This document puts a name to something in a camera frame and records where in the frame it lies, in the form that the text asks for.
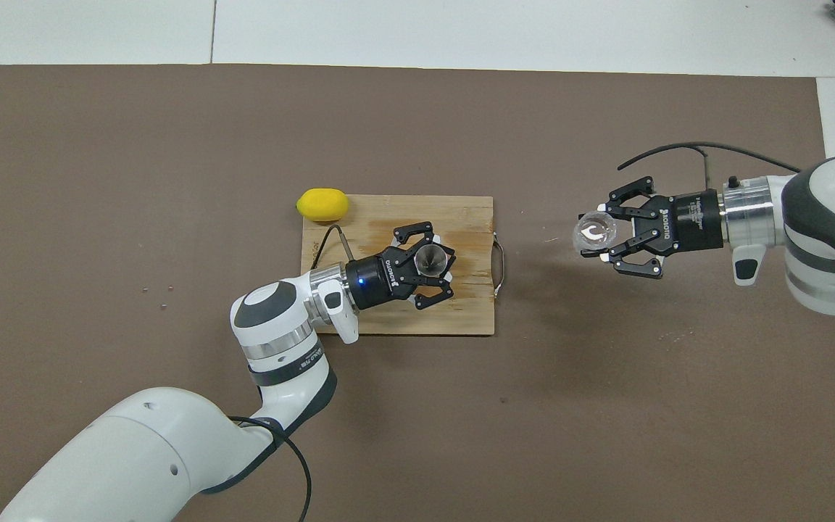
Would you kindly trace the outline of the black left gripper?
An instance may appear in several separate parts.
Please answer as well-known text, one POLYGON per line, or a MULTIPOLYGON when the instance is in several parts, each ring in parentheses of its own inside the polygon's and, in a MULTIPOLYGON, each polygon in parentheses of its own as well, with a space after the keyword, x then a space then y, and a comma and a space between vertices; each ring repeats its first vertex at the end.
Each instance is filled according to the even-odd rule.
POLYGON ((392 231, 393 248, 385 248, 370 257, 354 259, 345 264, 345 277, 348 283, 352 303, 358 310, 368 310, 392 300, 412 301, 418 310, 427 310, 454 296, 451 287, 453 275, 446 272, 443 276, 415 276, 412 284, 403 282, 401 277, 413 276, 414 268, 408 270, 405 265, 453 265, 454 249, 443 244, 443 238, 434 232, 430 221, 404 225, 392 231), (414 236, 421 236, 407 250, 402 250, 414 236), (436 294, 424 295, 415 288, 437 288, 436 294))

